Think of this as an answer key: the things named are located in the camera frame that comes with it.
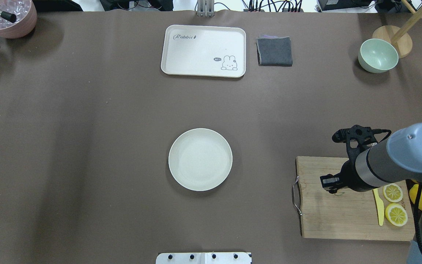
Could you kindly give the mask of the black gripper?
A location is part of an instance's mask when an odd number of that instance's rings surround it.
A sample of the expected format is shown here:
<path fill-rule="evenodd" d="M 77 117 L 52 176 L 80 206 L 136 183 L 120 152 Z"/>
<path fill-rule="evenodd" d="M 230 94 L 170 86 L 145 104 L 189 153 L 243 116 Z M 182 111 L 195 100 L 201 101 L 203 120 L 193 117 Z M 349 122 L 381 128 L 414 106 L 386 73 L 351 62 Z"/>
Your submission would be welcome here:
<path fill-rule="evenodd" d="M 337 175 L 320 176 L 320 181 L 322 188 L 330 194 L 336 194 L 340 189 L 343 189 L 343 182 Z"/>

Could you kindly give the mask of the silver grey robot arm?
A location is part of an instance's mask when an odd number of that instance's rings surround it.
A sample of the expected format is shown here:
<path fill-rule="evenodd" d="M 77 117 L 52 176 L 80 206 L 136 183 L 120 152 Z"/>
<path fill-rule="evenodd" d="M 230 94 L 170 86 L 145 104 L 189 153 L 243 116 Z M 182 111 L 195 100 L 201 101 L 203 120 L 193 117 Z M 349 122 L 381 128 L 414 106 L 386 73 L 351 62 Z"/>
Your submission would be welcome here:
<path fill-rule="evenodd" d="M 350 188 L 370 191 L 390 183 L 410 179 L 419 184 L 417 197 L 422 195 L 422 122 L 392 133 L 354 125 L 340 129 L 332 137 L 345 143 L 349 160 L 340 173 L 321 176 L 322 187 L 335 194 Z M 415 237 L 411 241 L 407 263 L 422 264 L 422 210 L 414 200 Z"/>

